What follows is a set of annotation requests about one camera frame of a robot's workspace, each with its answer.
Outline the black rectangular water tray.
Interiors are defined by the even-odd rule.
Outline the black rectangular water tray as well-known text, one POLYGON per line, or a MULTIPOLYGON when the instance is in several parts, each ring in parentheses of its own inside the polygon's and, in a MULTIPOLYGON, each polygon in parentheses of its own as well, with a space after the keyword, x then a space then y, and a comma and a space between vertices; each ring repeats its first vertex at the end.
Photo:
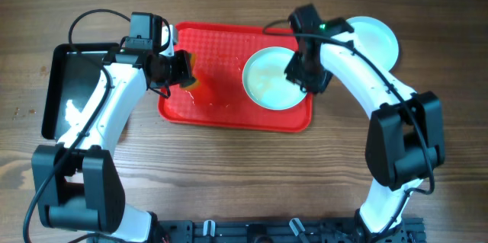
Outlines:
POLYGON ((50 80, 41 134, 45 139, 59 139, 82 118, 82 111, 95 90, 101 72, 89 62, 100 62, 115 43, 78 43, 79 56, 61 44, 53 51, 50 80))

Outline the orange and green sponge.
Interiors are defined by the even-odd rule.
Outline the orange and green sponge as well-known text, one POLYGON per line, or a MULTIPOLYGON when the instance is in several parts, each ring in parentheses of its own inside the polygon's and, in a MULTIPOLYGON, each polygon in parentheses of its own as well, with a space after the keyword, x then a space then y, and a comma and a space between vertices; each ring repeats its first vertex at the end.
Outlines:
POLYGON ((200 85, 200 82, 194 75, 196 58, 197 57, 195 54, 193 53, 189 54, 189 68, 190 68, 191 77, 179 85, 180 89, 184 91, 193 91, 195 88, 197 88, 200 85))

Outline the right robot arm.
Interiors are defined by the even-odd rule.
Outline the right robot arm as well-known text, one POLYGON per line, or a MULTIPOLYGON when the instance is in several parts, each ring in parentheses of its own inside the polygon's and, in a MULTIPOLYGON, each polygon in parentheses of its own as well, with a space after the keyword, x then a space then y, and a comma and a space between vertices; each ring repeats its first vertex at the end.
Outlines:
POLYGON ((365 159, 373 176, 358 210, 364 240, 393 234, 413 193, 431 194, 433 171, 445 161, 441 102, 395 79, 360 47, 344 18, 324 21, 313 5, 288 17, 298 49, 284 70, 286 79, 310 94, 324 92, 336 77, 368 115, 365 159))

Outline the pale blue plate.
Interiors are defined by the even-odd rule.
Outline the pale blue plate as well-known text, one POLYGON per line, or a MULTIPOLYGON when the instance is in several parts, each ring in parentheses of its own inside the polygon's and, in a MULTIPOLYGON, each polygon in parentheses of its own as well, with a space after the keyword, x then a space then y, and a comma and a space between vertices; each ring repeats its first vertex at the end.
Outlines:
POLYGON ((242 85, 250 99, 269 110, 287 110, 297 106, 306 93, 286 79, 284 70, 294 51, 271 46, 254 53, 242 71, 242 85))
POLYGON ((354 28, 367 53, 391 71, 400 57, 400 44, 394 32, 384 22, 372 17, 357 16, 346 21, 354 28))

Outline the black mounting rail base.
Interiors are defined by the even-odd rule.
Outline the black mounting rail base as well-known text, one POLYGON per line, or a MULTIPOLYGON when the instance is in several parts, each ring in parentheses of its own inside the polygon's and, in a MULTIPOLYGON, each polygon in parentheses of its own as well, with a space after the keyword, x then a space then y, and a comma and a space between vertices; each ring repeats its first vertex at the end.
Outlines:
POLYGON ((426 243, 422 218, 403 218, 386 231, 372 232, 359 211, 353 217, 320 220, 215 222, 160 221, 148 242, 253 243, 253 242, 400 242, 426 243))

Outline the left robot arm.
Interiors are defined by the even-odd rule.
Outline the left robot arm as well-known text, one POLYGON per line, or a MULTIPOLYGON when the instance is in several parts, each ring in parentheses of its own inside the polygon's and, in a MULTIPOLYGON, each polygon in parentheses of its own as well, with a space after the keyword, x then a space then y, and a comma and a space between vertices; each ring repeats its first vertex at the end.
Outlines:
POLYGON ((55 145, 39 145, 31 159, 36 193, 26 217, 43 226, 83 231, 86 238, 165 242, 154 213, 127 204, 113 161, 125 123, 147 90, 193 82, 195 56, 113 46, 102 59, 83 47, 71 51, 99 68, 100 78, 81 114, 55 145))

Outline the red plastic tray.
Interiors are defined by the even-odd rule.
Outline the red plastic tray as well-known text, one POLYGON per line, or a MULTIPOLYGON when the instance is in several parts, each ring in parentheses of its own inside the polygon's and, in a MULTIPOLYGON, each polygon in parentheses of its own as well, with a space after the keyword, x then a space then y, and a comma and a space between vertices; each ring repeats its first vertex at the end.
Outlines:
POLYGON ((279 46, 296 50, 297 42, 283 31, 267 36, 260 27, 186 21, 176 25, 179 50, 196 56, 192 91, 172 86, 169 99, 160 98, 159 114, 172 123, 298 133, 312 120, 313 99, 306 96, 287 110, 258 106, 246 93, 242 72, 261 49, 279 46))

